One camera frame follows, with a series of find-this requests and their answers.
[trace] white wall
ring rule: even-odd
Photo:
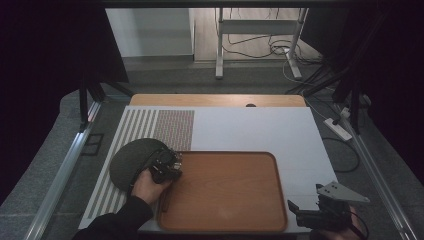
[[[188,8],[106,9],[122,57],[193,55]]]

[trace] striped pattern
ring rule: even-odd
[[[109,177],[109,164],[121,147],[136,139],[155,138],[177,151],[188,151],[191,147],[193,120],[192,110],[146,110],[141,107],[127,107],[83,220],[92,220],[105,213],[117,212],[124,204],[126,193],[116,188]]]

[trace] brown tray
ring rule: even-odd
[[[171,231],[282,232],[287,215],[275,157],[268,152],[182,152],[181,178],[162,198]]]

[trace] sleeve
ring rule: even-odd
[[[77,232],[73,240],[137,239],[137,230],[152,217],[152,208],[142,199],[131,196],[116,214],[97,217],[90,226]]]

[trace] hand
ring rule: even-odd
[[[356,214],[356,211],[353,207],[350,207],[350,211]],[[358,218],[354,214],[352,214],[352,224],[359,231],[361,231],[361,226],[359,225]],[[329,240],[360,240],[361,239],[349,228],[339,232],[331,232],[326,230],[320,230],[319,232]]]
[[[131,195],[143,199],[147,204],[152,204],[158,200],[160,194],[169,187],[171,183],[171,181],[165,181],[162,184],[156,184],[153,182],[152,174],[149,169],[146,169],[138,175]]]

